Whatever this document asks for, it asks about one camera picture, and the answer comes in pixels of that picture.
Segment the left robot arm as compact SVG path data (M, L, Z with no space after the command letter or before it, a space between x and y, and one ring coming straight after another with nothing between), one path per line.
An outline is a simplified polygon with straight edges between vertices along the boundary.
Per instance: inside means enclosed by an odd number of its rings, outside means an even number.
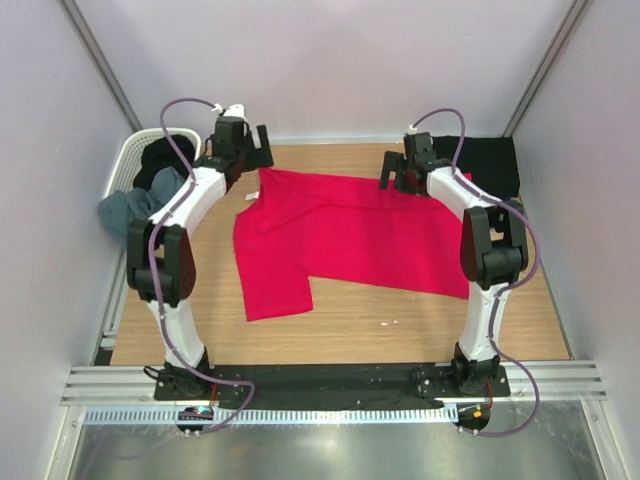
M165 347L163 367L144 369L157 400L198 400L211 390L208 353L189 300L196 283L191 236L243 173L274 164L265 126L251 128L243 105L214 110L213 133L185 183L149 219L132 221L127 233L127 282L154 314Z

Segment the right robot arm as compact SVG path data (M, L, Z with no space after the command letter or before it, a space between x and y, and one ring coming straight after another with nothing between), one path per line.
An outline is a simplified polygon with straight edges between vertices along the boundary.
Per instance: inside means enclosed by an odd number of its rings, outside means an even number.
M436 156L429 133L409 131L404 152L384 155L380 187L440 201L462 222L460 264L470 297L464 331L444 381L454 394L480 396L499 374L498 337L511 288L527 268L522 213L486 193L453 163Z

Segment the red t shirt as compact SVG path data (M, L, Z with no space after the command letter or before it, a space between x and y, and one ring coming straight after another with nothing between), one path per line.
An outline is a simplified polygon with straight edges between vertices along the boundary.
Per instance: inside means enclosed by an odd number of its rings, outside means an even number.
M235 220L249 321L306 313L313 277L467 299L461 221L436 199L377 180L274 168Z

